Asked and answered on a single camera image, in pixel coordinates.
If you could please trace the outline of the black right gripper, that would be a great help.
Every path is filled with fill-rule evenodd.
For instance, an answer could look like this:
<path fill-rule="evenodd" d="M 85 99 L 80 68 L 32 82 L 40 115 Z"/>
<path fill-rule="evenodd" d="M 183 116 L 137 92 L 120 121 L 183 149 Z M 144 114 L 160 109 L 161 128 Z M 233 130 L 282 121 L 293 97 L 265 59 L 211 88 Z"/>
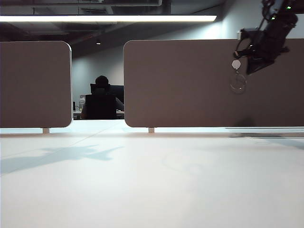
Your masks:
<path fill-rule="evenodd" d="M 264 30 L 255 33 L 252 45 L 243 50 L 234 51 L 234 58 L 252 56 L 247 59 L 247 75 L 272 65 L 272 61 L 280 55 L 284 47 L 286 36 L 296 23 L 295 14 L 277 14 Z"/>

